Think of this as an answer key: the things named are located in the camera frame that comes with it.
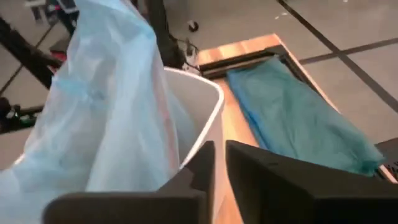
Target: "light blue plastic bag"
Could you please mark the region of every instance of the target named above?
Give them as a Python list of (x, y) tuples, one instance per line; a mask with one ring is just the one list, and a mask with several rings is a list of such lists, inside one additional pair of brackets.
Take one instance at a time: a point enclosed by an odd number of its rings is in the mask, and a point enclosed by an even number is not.
[(39, 223), (46, 204), (69, 192), (157, 190), (195, 140), (165, 82), (154, 31), (130, 2), (76, 4), (68, 60), (25, 158), (0, 172), (2, 224)]

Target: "blue towel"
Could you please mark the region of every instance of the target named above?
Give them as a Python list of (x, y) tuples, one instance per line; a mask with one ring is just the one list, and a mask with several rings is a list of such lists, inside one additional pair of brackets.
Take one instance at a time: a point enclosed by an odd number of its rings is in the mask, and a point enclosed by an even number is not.
[(384, 159), (361, 131), (277, 58), (231, 70), (228, 82), (261, 148), (367, 176)]

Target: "bin rim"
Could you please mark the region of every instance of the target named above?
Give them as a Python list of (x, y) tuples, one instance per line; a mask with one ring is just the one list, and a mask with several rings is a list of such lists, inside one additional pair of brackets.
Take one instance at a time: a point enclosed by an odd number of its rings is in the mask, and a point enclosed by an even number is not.
[(188, 155), (186, 156), (186, 158), (181, 163), (181, 165), (180, 165), (180, 169), (181, 169), (185, 165), (187, 165), (188, 162), (190, 161), (190, 159), (197, 153), (197, 151), (199, 150), (200, 146), (203, 144), (203, 141), (205, 140), (206, 135), (209, 132), (211, 126), (213, 125), (213, 122), (215, 121), (216, 117), (218, 116), (218, 114), (221, 115), (223, 107), (224, 107), (224, 92), (223, 92), (223, 90), (221, 89), (221, 87), (218, 84), (216, 84), (216, 83), (214, 83), (214, 82), (212, 82), (210, 80), (207, 80), (206, 78), (200, 77), (199, 75), (196, 75), (196, 74), (193, 74), (193, 73), (190, 73), (190, 72), (186, 72), (186, 71), (183, 71), (183, 70), (179, 70), (179, 69), (176, 69), (176, 68), (165, 67), (164, 70), (168, 71), (168, 72), (178, 73), (180, 75), (185, 75), (187, 77), (196, 79), (196, 80), (198, 80), (200, 82), (204, 82), (206, 84), (209, 84), (212, 87), (214, 87), (214, 89), (216, 89), (216, 91), (218, 93), (218, 99), (217, 99), (216, 105), (215, 105), (213, 111), (211, 112), (210, 117), (208, 118), (205, 126), (200, 131), (200, 134), (199, 134), (197, 140), (195, 141), (195, 143), (191, 147)]

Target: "wire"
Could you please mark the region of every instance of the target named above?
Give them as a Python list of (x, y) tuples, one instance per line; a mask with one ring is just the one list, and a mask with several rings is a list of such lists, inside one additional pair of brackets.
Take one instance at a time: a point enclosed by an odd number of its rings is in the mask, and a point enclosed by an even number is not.
[[(188, 39), (187, 39), (187, 40), (182, 40), (182, 39), (175, 38), (172, 34), (169, 34), (169, 35), (170, 35), (170, 38), (171, 38), (171, 39), (173, 39), (173, 40), (175, 40), (175, 41), (183, 42), (185, 45), (187, 45), (187, 48), (188, 48), (189, 46), (191, 46), (191, 47), (193, 47), (193, 48), (195, 49), (196, 53), (199, 52), (199, 48), (198, 48), (195, 44), (191, 43)], [(190, 63), (187, 61), (187, 58), (186, 58), (186, 57), (184, 57), (184, 62), (185, 62), (189, 67), (194, 68), (196, 71), (198, 71), (198, 72), (200, 73), (201, 76), (203, 76), (203, 72), (202, 72), (198, 67), (196, 67), (196, 66), (190, 64)]]

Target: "small black object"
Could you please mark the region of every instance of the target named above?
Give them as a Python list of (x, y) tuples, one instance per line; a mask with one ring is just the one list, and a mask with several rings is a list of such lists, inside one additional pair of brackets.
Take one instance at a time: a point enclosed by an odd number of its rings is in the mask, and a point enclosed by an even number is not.
[(189, 28), (189, 31), (196, 32), (199, 29), (199, 24), (195, 21), (189, 22), (188, 28)]

